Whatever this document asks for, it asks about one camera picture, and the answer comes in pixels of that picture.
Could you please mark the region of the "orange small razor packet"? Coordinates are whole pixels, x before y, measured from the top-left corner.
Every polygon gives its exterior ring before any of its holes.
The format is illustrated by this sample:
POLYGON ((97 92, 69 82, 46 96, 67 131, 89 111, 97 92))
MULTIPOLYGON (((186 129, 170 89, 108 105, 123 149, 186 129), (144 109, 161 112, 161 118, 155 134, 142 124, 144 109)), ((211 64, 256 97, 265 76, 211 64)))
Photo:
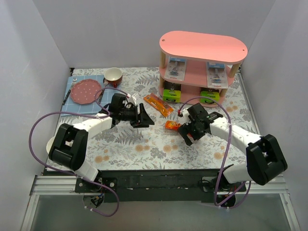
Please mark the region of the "orange small razor packet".
POLYGON ((178 129, 182 126, 181 123, 178 123, 176 121, 171 121, 171 120, 168 120, 166 123, 165 123, 165 129, 168 129, 168 130, 175 130, 178 132, 178 129))

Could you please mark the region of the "orange long snack packet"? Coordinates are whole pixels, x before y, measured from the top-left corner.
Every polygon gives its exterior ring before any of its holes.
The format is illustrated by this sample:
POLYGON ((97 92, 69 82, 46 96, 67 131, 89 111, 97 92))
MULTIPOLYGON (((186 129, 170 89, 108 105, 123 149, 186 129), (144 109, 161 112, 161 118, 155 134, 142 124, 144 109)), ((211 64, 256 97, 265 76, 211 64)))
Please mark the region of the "orange long snack packet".
POLYGON ((164 117, 169 116, 174 111, 171 106, 169 106, 166 102, 164 102, 153 93, 145 96, 143 99, 157 111, 159 111, 164 117))

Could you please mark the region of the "black green Gillette razor box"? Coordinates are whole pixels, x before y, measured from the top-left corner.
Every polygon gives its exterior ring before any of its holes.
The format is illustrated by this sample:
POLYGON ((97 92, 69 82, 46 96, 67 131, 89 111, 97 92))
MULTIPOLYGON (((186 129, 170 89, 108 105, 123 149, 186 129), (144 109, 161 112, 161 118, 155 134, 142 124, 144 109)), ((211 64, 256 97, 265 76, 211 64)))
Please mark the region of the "black green Gillette razor box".
POLYGON ((181 96, 181 84, 165 81, 163 89, 163 101, 179 103, 181 96))

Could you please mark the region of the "blue razor blister pack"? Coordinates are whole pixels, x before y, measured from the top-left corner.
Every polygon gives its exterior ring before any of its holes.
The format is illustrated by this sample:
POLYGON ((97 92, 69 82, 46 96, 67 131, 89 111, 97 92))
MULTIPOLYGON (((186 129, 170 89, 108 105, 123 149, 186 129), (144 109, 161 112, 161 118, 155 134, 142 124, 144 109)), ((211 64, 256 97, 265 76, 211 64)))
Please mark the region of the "blue razor blister pack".
POLYGON ((206 77, 209 88, 227 89, 229 86, 225 64, 207 62, 206 77))
POLYGON ((186 67, 186 59, 169 57, 165 72, 166 79, 183 81, 185 79, 186 67))

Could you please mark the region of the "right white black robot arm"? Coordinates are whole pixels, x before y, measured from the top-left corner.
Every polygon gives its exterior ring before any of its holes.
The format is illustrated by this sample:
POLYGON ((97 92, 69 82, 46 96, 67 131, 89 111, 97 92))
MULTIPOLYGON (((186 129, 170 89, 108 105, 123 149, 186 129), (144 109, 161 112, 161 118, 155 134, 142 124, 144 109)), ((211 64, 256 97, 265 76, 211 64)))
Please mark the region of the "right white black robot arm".
POLYGON ((178 132, 188 146, 209 133, 229 141, 246 155, 246 163, 223 169, 218 178, 223 191, 231 190, 238 182, 265 185, 288 168, 277 139, 270 134, 261 136, 232 125, 220 113, 209 114, 200 103, 178 111, 178 115, 185 119, 178 132))

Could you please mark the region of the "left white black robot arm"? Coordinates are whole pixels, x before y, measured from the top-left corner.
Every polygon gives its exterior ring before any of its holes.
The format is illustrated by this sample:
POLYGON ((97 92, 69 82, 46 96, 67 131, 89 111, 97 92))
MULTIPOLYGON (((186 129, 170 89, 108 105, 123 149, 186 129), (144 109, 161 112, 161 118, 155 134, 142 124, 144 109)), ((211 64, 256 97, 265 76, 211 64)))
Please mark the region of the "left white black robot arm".
POLYGON ((146 113, 144 105, 128 101, 129 97, 115 93, 108 105, 110 115, 102 118, 99 112, 95 118, 74 125, 61 124, 56 135, 49 141, 49 159, 66 167, 78 176, 87 179, 86 187, 93 193, 102 188, 98 169, 86 160, 88 140, 99 133, 111 129, 121 121, 128 121, 133 128, 147 128, 154 121, 146 113))

